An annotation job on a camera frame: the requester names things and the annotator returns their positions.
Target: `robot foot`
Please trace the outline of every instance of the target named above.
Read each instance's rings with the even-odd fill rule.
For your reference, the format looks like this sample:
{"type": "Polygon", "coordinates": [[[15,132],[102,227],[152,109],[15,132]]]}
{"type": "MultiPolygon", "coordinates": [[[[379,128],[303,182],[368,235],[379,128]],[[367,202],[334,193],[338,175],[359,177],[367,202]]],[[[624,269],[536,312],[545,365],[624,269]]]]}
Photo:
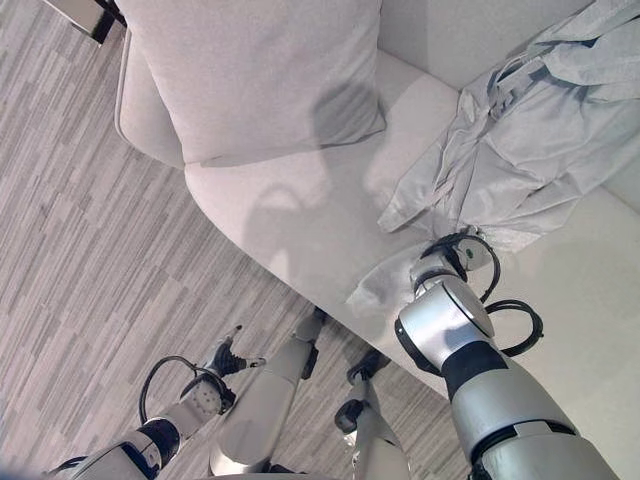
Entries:
{"type": "Polygon", "coordinates": [[[389,358],[385,357],[375,348],[367,351],[362,359],[347,371],[347,381],[353,385],[356,375],[360,374],[364,380],[369,380],[378,370],[389,365],[389,358]]]}

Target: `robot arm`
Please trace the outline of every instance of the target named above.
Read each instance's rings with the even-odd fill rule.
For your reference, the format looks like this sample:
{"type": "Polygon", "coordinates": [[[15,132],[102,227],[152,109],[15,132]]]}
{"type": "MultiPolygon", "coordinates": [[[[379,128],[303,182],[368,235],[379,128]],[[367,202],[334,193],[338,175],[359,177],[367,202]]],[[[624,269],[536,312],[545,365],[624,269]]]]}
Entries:
{"type": "Polygon", "coordinates": [[[546,390],[495,346],[484,306],[442,251],[412,276],[416,298],[396,335],[418,368],[444,377],[470,479],[617,478],[546,390]]]}
{"type": "Polygon", "coordinates": [[[73,480],[151,480],[178,453],[185,442],[209,420],[225,413],[235,402],[222,377],[244,368],[264,364],[264,359],[246,360],[231,353],[233,337],[226,335],[214,349],[211,360],[196,367],[182,357],[165,357],[147,377],[141,395],[142,426],[128,432],[113,445],[91,455],[73,470],[73,480]],[[171,360],[180,360],[197,376],[182,391],[180,400],[163,413],[147,419],[144,401],[146,391],[158,368],[171,360]]]}

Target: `wire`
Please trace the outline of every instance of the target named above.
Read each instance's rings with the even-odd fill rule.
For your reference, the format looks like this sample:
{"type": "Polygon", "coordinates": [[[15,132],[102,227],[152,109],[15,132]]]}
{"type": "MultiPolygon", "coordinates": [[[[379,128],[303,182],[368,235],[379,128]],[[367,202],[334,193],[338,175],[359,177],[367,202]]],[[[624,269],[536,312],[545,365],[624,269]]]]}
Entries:
{"type": "Polygon", "coordinates": [[[142,390],[140,390],[140,397],[138,398],[138,416],[140,417],[140,425],[144,425],[147,422],[147,393],[149,392],[149,386],[151,385],[151,380],[153,380],[153,376],[158,372],[160,367],[165,363],[169,362],[180,362],[183,365],[186,365],[192,372],[194,377],[198,375],[199,371],[205,371],[210,373],[208,370],[204,368],[199,368],[189,360],[180,355],[169,355],[168,357],[163,357],[156,362],[153,366],[147,378],[144,381],[144,385],[142,386],[142,390]]]}
{"type": "MultiPolygon", "coordinates": [[[[485,290],[485,292],[480,297],[480,301],[482,303],[485,303],[489,299],[493,291],[495,290],[496,286],[498,285],[498,282],[500,282],[500,275],[502,273],[502,268],[500,267],[500,260],[498,259],[496,252],[494,252],[491,245],[489,245],[482,238],[476,235],[469,235],[467,233],[454,233],[452,235],[448,235],[446,237],[441,238],[440,241],[431,245],[422,254],[420,258],[424,258],[427,255],[430,255],[431,253],[433,253],[435,250],[443,247],[448,249],[453,249],[455,246],[457,246],[460,243],[460,240],[471,240],[471,241],[477,242],[485,248],[485,250],[489,253],[489,255],[491,255],[491,260],[493,262],[493,276],[491,278],[491,283],[489,284],[489,287],[485,290]]],[[[453,259],[447,258],[447,260],[449,260],[450,262],[451,260],[457,260],[457,254],[454,254],[454,257],[455,258],[453,259]]],[[[454,265],[454,268],[456,268],[456,270],[461,269],[461,271],[458,271],[458,274],[462,277],[464,281],[466,281],[467,280],[466,272],[464,271],[464,268],[462,268],[462,266],[460,265],[459,260],[457,261],[457,263],[459,268],[456,268],[456,265],[454,265]]]]}
{"type": "Polygon", "coordinates": [[[542,318],[529,304],[523,302],[522,300],[500,300],[487,306],[486,310],[488,314],[492,314],[500,310],[518,310],[528,313],[531,317],[531,333],[529,334],[529,336],[517,345],[501,350],[501,352],[504,353],[507,357],[515,357],[516,355],[520,355],[521,353],[526,352],[531,347],[533,347],[538,342],[538,340],[544,337],[544,334],[542,333],[544,327],[542,318]]]}

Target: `sofa armrest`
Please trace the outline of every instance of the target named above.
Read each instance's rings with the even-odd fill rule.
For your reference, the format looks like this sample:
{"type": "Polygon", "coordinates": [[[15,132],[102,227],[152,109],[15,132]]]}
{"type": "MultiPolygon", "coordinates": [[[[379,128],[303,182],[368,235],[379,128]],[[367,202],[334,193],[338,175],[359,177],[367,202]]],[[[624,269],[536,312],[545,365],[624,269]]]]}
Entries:
{"type": "Polygon", "coordinates": [[[171,167],[184,168],[180,139],[131,31],[124,41],[115,126],[137,150],[171,167]]]}

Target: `white sofa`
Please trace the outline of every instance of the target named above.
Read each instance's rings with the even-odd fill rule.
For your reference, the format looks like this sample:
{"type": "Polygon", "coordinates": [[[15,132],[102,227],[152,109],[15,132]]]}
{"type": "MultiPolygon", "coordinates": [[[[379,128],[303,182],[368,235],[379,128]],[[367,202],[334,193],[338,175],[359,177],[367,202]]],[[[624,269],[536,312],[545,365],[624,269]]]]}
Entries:
{"type": "MultiPolygon", "coordinates": [[[[443,393],[439,379],[417,370],[401,349],[392,319],[357,319],[345,300],[378,262],[422,241],[422,232],[412,228],[385,234],[376,220],[396,181],[452,118],[457,89],[587,3],[388,0],[377,72],[387,110],[384,134],[356,145],[253,163],[218,161],[215,167],[185,168],[170,116],[128,35],[116,127],[137,149],[184,169],[202,211],[242,250],[443,393]]],[[[640,217],[623,203],[640,211],[638,180],[634,164],[608,183],[613,195],[597,190],[566,227],[518,255],[503,256],[495,293],[496,299],[524,298],[540,311],[546,336],[521,361],[622,478],[633,478],[640,466],[640,217]]],[[[480,272],[474,282],[480,285],[487,274],[480,272]]],[[[497,328],[506,341],[526,334],[515,318],[499,320],[497,328]]]]}

